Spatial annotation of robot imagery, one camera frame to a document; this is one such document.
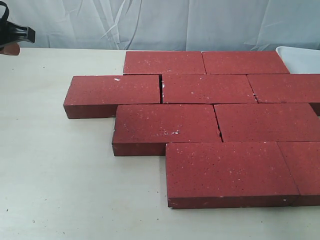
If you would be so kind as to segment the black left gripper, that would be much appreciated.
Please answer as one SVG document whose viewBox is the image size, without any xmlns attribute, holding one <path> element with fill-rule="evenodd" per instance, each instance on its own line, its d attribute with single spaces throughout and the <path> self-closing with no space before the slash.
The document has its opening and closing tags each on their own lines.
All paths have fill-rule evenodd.
<svg viewBox="0 0 320 240">
<path fill-rule="evenodd" d="M 0 19 L 0 54 L 18 56 L 19 42 L 35 43 L 36 32 L 31 27 L 14 24 L 4 18 Z"/>
</svg>

